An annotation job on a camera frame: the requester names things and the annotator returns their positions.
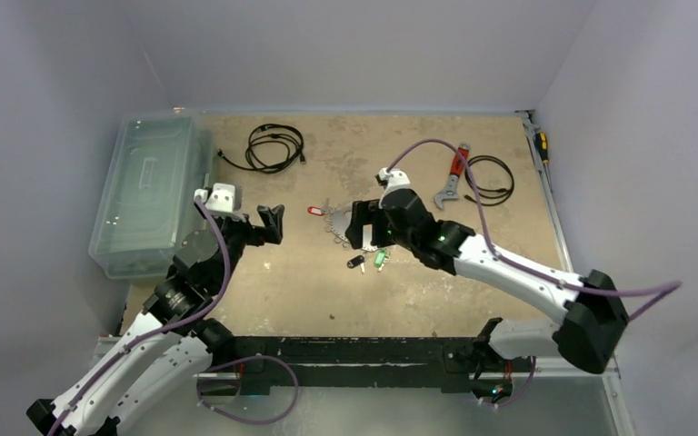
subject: adjustable wrench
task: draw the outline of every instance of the adjustable wrench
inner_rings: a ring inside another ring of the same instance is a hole
[[[459,144],[459,154],[464,157],[466,162],[469,155],[470,146],[467,143]],[[448,175],[448,183],[437,194],[434,195],[434,204],[438,209],[443,209],[443,200],[458,200],[459,193],[456,191],[456,185],[459,184],[459,177],[464,171],[464,164],[459,156],[454,156],[454,161],[451,162],[451,173]]]

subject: beige work surface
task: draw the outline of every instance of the beige work surface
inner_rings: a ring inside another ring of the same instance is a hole
[[[346,261],[360,252],[334,243],[322,217],[307,206],[346,206],[378,198],[374,175],[402,150],[424,138],[452,144],[467,142],[470,155],[491,154],[504,160],[515,177],[515,192],[505,204],[486,208],[494,243],[539,263],[560,267],[553,227],[520,119],[492,116],[411,115],[208,115],[216,146],[244,164],[248,134],[259,124],[297,127],[305,138],[306,164],[294,163],[267,175],[220,164],[220,182],[243,186],[243,212],[253,216],[258,204],[284,204],[282,245],[247,247],[228,292],[211,316],[237,335],[305,336],[475,336],[494,316],[532,319],[543,315],[531,306],[486,284],[453,277],[421,265],[400,247],[378,272],[367,254],[365,275]],[[260,148],[265,162],[284,157],[278,145]],[[480,232],[475,204],[462,199],[438,211],[434,194],[445,185],[453,153],[425,144],[398,167],[436,219],[450,219]],[[491,163],[473,166],[478,184],[508,186],[509,179]],[[462,177],[459,194],[469,192]],[[153,286],[133,286],[125,328]]]

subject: gray wall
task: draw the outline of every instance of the gray wall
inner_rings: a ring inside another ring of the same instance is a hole
[[[599,2],[538,117],[574,266],[684,280],[618,362],[639,434],[698,434],[698,2]]]
[[[115,326],[125,288],[86,249],[120,113],[166,107],[115,1],[0,1],[0,434]]]
[[[175,105],[535,107],[595,0],[123,0]]]

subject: black wire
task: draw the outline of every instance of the black wire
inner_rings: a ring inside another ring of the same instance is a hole
[[[274,129],[279,131],[284,130],[287,133],[271,132],[262,134]],[[255,155],[255,147],[264,144],[283,145],[284,148],[287,149],[287,157],[280,163],[263,163],[261,159]],[[244,159],[247,161],[248,167],[231,162],[221,149],[218,149],[218,155],[234,168],[264,174],[279,173],[295,162],[296,159],[301,161],[301,164],[306,163],[306,157],[304,156],[304,136],[301,135],[301,132],[295,127],[285,124],[261,124],[255,127],[250,133],[250,136],[247,137],[247,148],[244,150]]]
[[[510,197],[513,195],[513,192],[515,191],[515,178],[513,176],[512,170],[510,170],[510,167],[507,166],[504,161],[499,159],[498,157],[495,156],[489,156],[487,154],[481,154],[479,156],[474,156],[471,157],[467,161],[467,165],[472,166],[474,164],[477,164],[478,162],[492,162],[494,164],[499,165],[503,170],[507,172],[507,175],[510,176],[510,187],[509,188],[499,188],[499,189],[488,189],[488,188],[483,188],[480,185],[477,185],[477,189],[480,192],[480,198],[483,206],[498,206],[499,204],[502,204],[506,202],[507,200],[510,199]],[[466,177],[467,183],[469,183],[470,187],[473,187],[473,181],[469,178],[469,175]],[[470,195],[465,195],[465,199],[469,200],[472,203],[477,203],[477,201],[472,198]],[[484,203],[485,200],[495,200],[493,203]]]

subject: plastic box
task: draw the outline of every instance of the plastic box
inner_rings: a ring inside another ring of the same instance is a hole
[[[194,190],[210,184],[209,131],[186,114],[124,120],[89,255],[112,279],[164,276],[178,245],[204,226]]]

